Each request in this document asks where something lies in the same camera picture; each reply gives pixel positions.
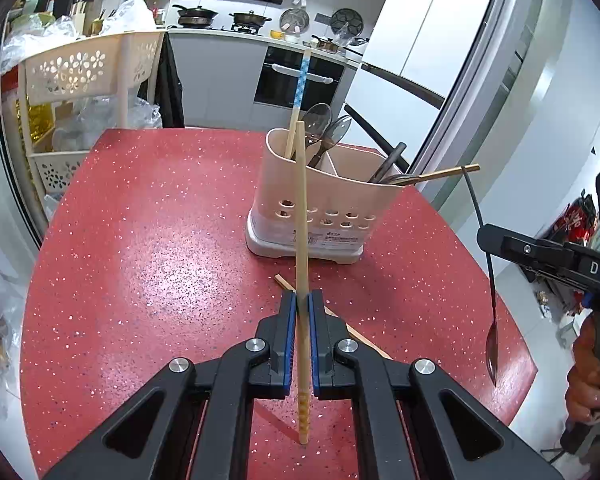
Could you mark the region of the yellow oil bottle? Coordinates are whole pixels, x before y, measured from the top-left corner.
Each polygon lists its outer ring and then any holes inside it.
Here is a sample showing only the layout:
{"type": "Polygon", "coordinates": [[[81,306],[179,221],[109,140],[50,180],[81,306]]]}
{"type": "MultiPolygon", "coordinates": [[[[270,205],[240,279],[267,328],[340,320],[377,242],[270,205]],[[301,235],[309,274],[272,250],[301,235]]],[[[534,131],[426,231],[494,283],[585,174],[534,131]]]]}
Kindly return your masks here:
{"type": "Polygon", "coordinates": [[[55,128],[53,107],[50,103],[31,105],[27,103],[30,138],[33,144],[43,139],[50,130],[55,128]]]}

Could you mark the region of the black wok on stove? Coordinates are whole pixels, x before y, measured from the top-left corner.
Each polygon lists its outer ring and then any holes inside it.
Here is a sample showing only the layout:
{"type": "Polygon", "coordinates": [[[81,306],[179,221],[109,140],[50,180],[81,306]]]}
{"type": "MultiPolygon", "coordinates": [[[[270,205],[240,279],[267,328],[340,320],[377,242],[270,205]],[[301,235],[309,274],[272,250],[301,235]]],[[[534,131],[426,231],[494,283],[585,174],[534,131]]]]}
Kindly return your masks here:
{"type": "Polygon", "coordinates": [[[185,28],[210,28],[218,15],[215,11],[202,6],[188,8],[181,4],[174,4],[173,7],[178,10],[178,24],[185,28]]]}

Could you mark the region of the black pot on stove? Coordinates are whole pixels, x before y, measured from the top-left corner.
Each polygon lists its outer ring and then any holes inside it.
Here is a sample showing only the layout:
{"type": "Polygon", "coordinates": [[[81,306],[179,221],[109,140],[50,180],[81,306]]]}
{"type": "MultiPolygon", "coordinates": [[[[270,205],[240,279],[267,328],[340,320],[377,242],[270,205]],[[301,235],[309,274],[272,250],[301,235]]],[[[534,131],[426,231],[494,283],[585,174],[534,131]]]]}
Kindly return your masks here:
{"type": "Polygon", "coordinates": [[[248,13],[231,13],[233,18],[232,31],[244,32],[245,34],[257,35],[259,30],[269,21],[266,16],[255,14],[253,11],[248,13]]]}

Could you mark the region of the blue patterned wooden chopstick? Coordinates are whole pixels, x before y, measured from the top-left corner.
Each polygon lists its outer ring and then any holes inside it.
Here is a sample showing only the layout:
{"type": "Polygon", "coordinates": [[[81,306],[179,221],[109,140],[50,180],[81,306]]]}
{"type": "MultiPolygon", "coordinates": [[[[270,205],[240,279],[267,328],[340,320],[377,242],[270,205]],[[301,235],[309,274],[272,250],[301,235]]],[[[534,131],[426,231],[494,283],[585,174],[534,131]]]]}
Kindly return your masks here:
{"type": "Polygon", "coordinates": [[[306,88],[306,80],[308,79],[310,61],[311,50],[306,49],[303,51],[302,62],[300,65],[299,76],[296,85],[296,92],[294,92],[294,106],[292,107],[291,118],[285,144],[284,156],[288,159],[291,159],[291,155],[294,152],[294,136],[296,135],[296,123],[299,120],[301,104],[304,95],[304,88],[306,88]]]}

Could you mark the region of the beige plastic utensil holder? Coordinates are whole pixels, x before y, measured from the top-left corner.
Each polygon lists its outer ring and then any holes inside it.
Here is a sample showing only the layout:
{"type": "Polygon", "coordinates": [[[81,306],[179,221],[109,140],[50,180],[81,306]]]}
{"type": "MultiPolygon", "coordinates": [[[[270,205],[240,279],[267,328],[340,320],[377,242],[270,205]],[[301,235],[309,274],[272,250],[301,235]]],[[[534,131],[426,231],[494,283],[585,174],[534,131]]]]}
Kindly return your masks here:
{"type": "MultiPolygon", "coordinates": [[[[294,192],[294,162],[284,156],[288,131],[270,130],[256,195],[248,214],[246,243],[254,254],[292,257],[300,211],[294,192]]],[[[340,264],[355,263],[379,219],[402,188],[370,182],[385,157],[357,146],[336,145],[316,168],[306,170],[306,220],[309,256],[340,264]]]]}

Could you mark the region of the black built-in oven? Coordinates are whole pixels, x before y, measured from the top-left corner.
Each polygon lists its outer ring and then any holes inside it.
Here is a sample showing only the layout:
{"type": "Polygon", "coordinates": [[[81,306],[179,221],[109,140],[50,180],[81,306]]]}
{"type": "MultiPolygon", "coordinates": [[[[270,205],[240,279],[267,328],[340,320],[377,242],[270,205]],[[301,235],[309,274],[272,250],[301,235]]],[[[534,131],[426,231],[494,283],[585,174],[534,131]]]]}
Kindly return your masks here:
{"type": "MultiPolygon", "coordinates": [[[[266,50],[254,94],[257,103],[293,108],[303,54],[278,47],[266,50]]],[[[318,103],[332,104],[344,66],[311,56],[302,96],[302,110],[318,103]]]]}

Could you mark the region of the plain wooden chopstick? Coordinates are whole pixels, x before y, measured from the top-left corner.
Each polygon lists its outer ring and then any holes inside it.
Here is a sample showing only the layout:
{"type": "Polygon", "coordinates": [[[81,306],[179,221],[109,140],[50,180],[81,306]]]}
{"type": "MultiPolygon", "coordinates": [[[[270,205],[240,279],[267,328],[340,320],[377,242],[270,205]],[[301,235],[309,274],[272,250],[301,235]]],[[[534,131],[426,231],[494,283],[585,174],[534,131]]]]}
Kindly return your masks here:
{"type": "Polygon", "coordinates": [[[460,176],[461,174],[469,174],[470,172],[476,172],[480,170],[479,164],[471,164],[466,166],[458,166],[449,169],[437,170],[430,172],[429,174],[420,174],[419,176],[401,176],[393,179],[391,185],[412,185],[419,184],[422,182],[428,182],[432,180],[439,180],[449,177],[460,176]]]}

